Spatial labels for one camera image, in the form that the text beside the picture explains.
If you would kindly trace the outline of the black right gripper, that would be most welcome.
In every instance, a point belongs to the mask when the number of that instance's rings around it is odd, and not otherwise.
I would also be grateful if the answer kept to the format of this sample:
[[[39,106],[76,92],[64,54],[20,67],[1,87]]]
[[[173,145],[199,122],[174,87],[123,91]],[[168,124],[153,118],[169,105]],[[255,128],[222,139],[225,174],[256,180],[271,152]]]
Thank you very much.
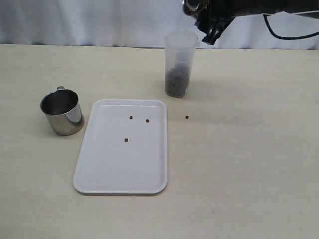
[[[272,0],[210,0],[207,18],[228,18],[273,12]]]

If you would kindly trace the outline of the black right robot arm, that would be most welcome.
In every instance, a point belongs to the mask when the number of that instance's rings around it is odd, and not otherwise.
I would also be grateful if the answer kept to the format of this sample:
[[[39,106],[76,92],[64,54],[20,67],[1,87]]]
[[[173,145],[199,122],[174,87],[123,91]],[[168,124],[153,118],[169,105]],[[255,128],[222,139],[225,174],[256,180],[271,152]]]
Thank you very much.
[[[286,12],[318,19],[318,0],[211,0],[208,9],[214,15],[272,15]]]

